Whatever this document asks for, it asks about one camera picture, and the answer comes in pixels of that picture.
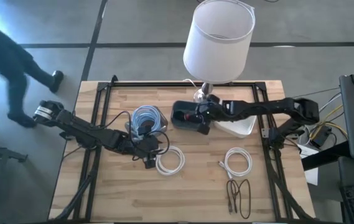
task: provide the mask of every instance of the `person's leg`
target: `person's leg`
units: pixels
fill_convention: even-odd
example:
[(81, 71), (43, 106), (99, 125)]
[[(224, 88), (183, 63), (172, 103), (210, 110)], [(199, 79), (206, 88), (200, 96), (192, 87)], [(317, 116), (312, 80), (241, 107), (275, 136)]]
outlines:
[(35, 122), (23, 111), (23, 98), (27, 89), (24, 68), (13, 51), (0, 41), (0, 74), (8, 81), (8, 118), (18, 124), (32, 128)]
[(61, 71), (55, 71), (53, 75), (48, 74), (39, 67), (31, 54), (1, 31), (0, 39), (18, 56), (26, 74), (48, 87), (53, 93), (58, 91), (59, 85), (63, 80), (63, 73)]

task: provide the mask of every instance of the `white lampshade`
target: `white lampshade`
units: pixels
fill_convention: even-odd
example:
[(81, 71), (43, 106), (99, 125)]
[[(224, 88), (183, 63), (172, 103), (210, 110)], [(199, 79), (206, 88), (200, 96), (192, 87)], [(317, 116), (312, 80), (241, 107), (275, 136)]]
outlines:
[(190, 27), (184, 64), (195, 78), (228, 83), (245, 68), (254, 8), (238, 0), (207, 0), (197, 6)]

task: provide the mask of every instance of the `gray floor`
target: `gray floor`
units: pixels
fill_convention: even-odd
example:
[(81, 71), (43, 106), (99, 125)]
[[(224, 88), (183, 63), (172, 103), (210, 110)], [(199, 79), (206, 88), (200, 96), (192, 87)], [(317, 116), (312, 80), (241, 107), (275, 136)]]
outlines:
[[(56, 95), (30, 79), (25, 110), (32, 115), (40, 100), (62, 102), (72, 110), (82, 76), (88, 80), (182, 80), (191, 78), (183, 49), (51, 48), (43, 44), (91, 42), (102, 1), (0, 0), (0, 29), (28, 49), (48, 72), (67, 78)], [(252, 42), (354, 42), (354, 0), (246, 0), (256, 9)], [(108, 0), (98, 43), (185, 42), (196, 0)], [(93, 56), (86, 67), (86, 57)], [(282, 80), (287, 96), (338, 86), (340, 75), (354, 73), (354, 47), (252, 47), (241, 80)], [(65, 141), (56, 128), (24, 129), (6, 119), (6, 82), (0, 78), (0, 145), (29, 155), (28, 162), (9, 161), (0, 182), (0, 223), (43, 221), (47, 218)], [(310, 95), (326, 103), (338, 90)], [(344, 126), (343, 118), (337, 124)], [(339, 221), (339, 204), (328, 190), (336, 172), (322, 172), (322, 186), (310, 187), (317, 216)]]

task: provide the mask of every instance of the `wooden tabletop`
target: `wooden tabletop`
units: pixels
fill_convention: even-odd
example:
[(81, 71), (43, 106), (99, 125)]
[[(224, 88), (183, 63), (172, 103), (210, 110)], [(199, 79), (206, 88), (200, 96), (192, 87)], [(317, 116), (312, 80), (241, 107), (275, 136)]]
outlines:
[[(265, 82), (269, 100), (284, 98), (281, 81)], [(82, 82), (78, 94), (76, 116), (87, 121), (91, 120), (97, 83)], [(112, 120), (121, 111), (128, 110), (132, 113), (142, 105), (158, 106), (169, 119), (173, 103), (176, 100), (191, 101), (195, 90), (194, 87), (113, 87), (107, 121)], [(254, 101), (252, 89), (248, 87), (215, 87), (213, 93), (221, 99)], [(100, 122), (101, 107), (99, 111), (97, 123)], [(278, 125), (288, 118), (284, 114), (275, 115)], [(127, 120), (127, 116), (123, 114), (109, 128), (125, 130), (124, 123)], [(180, 148), (186, 158), (184, 168), (172, 176), (160, 175), (156, 169), (145, 169), (141, 161), (133, 162), (131, 156), (102, 150), (92, 222), (274, 221), (258, 124), (254, 126), (252, 134), (244, 139), (236, 138), (215, 127), (205, 136), (193, 131), (175, 129), (171, 122), (166, 133), (171, 145)], [(251, 172), (236, 178), (248, 179), (251, 184), (251, 216), (248, 220), (242, 219), (240, 214), (229, 214), (226, 197), (228, 176), (218, 165), (218, 161), (224, 160), (227, 150), (236, 146), (249, 151), (253, 158)], [(76, 147), (76, 142), (68, 142), (65, 153)], [(62, 162), (50, 218), (56, 217), (75, 194), (83, 155), (82, 149)], [(162, 163), (173, 169), (179, 159), (175, 154), (169, 153), (163, 156)], [(298, 150), (285, 147), (282, 150), (282, 163), (287, 188), (299, 205), (314, 217)], [(230, 166), (233, 170), (243, 170), (247, 168), (247, 162), (243, 157), (234, 155), (230, 158)], [(281, 210), (284, 210), (281, 194), (278, 195)], [(242, 210), (243, 214), (248, 211), (247, 187), (242, 187)]]

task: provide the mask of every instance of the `blue cable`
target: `blue cable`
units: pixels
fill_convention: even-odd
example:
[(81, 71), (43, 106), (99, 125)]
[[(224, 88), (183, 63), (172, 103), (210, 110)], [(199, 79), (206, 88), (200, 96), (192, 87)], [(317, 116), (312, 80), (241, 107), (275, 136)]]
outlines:
[(134, 110), (131, 118), (133, 131), (138, 133), (138, 128), (146, 121), (153, 121), (152, 131), (160, 131), (161, 116), (154, 106), (144, 105)]

